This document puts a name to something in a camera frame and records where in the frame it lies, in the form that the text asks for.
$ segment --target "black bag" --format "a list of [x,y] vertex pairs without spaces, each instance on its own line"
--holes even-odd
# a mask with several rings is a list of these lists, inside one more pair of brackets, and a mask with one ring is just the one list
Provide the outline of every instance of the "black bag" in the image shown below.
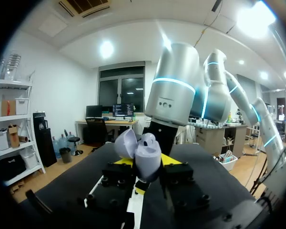
[[0,160],[0,173],[3,180],[10,180],[26,169],[20,155],[7,157]]

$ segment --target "door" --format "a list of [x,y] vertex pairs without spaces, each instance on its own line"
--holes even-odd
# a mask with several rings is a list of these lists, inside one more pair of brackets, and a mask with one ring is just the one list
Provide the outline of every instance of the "door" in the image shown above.
[[286,98],[276,98],[276,102],[277,102],[276,119],[279,120],[279,115],[283,114],[285,116],[284,119],[286,119]]

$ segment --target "water bottle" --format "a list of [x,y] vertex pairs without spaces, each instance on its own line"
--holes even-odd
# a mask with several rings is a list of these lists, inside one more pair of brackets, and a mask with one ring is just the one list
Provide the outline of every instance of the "water bottle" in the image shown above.
[[63,134],[61,135],[61,138],[58,140],[58,144],[59,144],[59,149],[68,147],[67,139],[63,136]]
[[[71,131],[69,132],[69,135],[67,136],[67,140],[70,137],[75,137],[73,134],[71,134]],[[75,147],[74,147],[74,142],[68,142],[68,148],[71,150],[71,155],[75,155]]]
[[55,137],[53,136],[53,141],[52,141],[52,144],[53,144],[53,148],[54,148],[54,152],[55,152],[55,156],[57,158],[61,158],[61,155],[59,153],[59,144],[58,144],[58,141],[55,140]]

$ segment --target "ceiling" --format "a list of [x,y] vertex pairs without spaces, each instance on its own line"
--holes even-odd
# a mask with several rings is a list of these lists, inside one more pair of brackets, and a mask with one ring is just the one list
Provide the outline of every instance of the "ceiling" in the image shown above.
[[[215,0],[112,0],[109,9],[83,19],[71,18],[57,1],[38,6],[21,29],[90,68],[118,62],[157,62],[163,47],[160,28],[172,42],[195,45],[204,24],[209,25],[221,8],[219,5],[216,12],[211,11]],[[283,88],[286,62],[272,34],[257,40],[233,27],[238,11],[251,5],[250,1],[223,0],[218,18],[196,46],[201,61],[218,48],[227,55],[226,68],[231,73],[271,89]],[[60,23],[57,27],[48,23],[48,34],[54,34],[49,36],[38,28],[45,28],[44,22],[53,16]],[[99,52],[104,40],[110,40],[114,46],[114,54],[106,60]],[[269,74],[268,80],[261,80],[261,71]]]

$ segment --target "air vent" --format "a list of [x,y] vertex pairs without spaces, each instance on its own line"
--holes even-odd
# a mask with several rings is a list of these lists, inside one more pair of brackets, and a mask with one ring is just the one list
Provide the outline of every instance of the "air vent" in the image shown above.
[[72,17],[87,17],[95,12],[109,8],[111,0],[61,0],[59,4]]

